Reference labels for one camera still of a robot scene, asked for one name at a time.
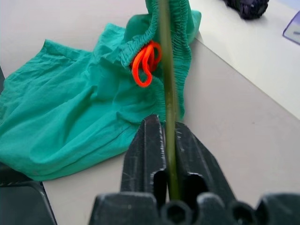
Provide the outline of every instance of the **white table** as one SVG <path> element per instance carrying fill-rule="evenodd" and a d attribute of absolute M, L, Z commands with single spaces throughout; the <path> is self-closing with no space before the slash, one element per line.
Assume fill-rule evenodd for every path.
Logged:
<path fill-rule="evenodd" d="M 146 13 L 143 1 L 121 3 L 0 1 L 4 75 L 33 57 L 45 38 L 91 50 L 107 22 L 125 26 L 131 15 Z M 300 121 L 200 42 L 192 50 L 185 123 L 217 158 L 236 197 L 254 206 L 263 193 L 300 192 Z M 119 190 L 122 162 L 123 155 L 44 182 L 58 224 L 87 224 L 95 196 Z"/>
<path fill-rule="evenodd" d="M 190 5 L 203 12 L 198 39 L 300 119 L 300 45 L 282 36 L 300 1 L 289 0 L 295 8 L 284 1 L 270 0 L 254 21 L 241 20 L 222 0 L 190 0 Z"/>

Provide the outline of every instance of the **dark object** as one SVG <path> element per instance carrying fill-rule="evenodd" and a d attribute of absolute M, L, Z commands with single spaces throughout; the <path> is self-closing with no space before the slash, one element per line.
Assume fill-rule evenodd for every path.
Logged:
<path fill-rule="evenodd" d="M 3 91 L 3 83 L 4 83 L 4 75 L 3 75 L 2 69 L 0 67 L 0 94 Z"/>
<path fill-rule="evenodd" d="M 43 184 L 0 163 L 0 224 L 56 225 Z"/>
<path fill-rule="evenodd" d="M 217 161 L 176 123 L 181 201 L 165 202 L 164 129 L 157 116 L 141 124 L 124 159 L 120 193 L 99 195 L 90 225 L 299 225 L 300 195 L 266 195 L 257 209 L 239 202 Z"/>
<path fill-rule="evenodd" d="M 294 16 L 294 18 L 289 22 L 285 30 L 283 31 L 283 36 L 290 41 L 300 45 L 300 11 Z"/>
<path fill-rule="evenodd" d="M 267 10 L 269 0 L 224 0 L 226 5 L 237 10 L 243 19 L 256 19 Z"/>

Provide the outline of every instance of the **cloth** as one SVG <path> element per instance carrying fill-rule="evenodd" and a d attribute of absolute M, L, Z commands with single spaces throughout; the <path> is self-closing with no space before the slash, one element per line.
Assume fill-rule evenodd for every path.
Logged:
<path fill-rule="evenodd" d="M 161 65 L 149 87 L 133 80 L 130 63 L 158 39 L 158 4 L 126 28 L 108 24 L 93 52 L 46 40 L 41 51 L 4 83 L 0 96 L 0 161 L 34 180 L 81 171 L 127 150 L 146 116 L 165 120 Z M 183 87 L 201 14 L 188 0 L 171 0 L 174 73 Z"/>

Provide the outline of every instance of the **orange cord loop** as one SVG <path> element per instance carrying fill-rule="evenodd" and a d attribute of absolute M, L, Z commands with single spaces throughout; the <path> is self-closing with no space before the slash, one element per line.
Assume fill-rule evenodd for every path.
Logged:
<path fill-rule="evenodd" d="M 157 58 L 154 56 L 154 49 L 157 50 Z M 161 60 L 161 47 L 159 43 L 150 41 L 145 45 L 140 52 L 134 58 L 132 63 L 132 75 L 133 79 L 142 88 L 148 87 L 152 82 L 152 74 L 156 70 L 158 63 Z M 145 82 L 142 82 L 139 77 L 138 69 L 142 66 L 143 71 L 145 72 L 147 79 Z"/>

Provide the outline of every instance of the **purple object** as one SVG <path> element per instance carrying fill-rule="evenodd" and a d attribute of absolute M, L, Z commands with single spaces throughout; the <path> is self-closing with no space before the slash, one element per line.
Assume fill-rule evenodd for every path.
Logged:
<path fill-rule="evenodd" d="M 300 11 L 287 25 L 283 31 L 283 36 L 300 45 Z"/>

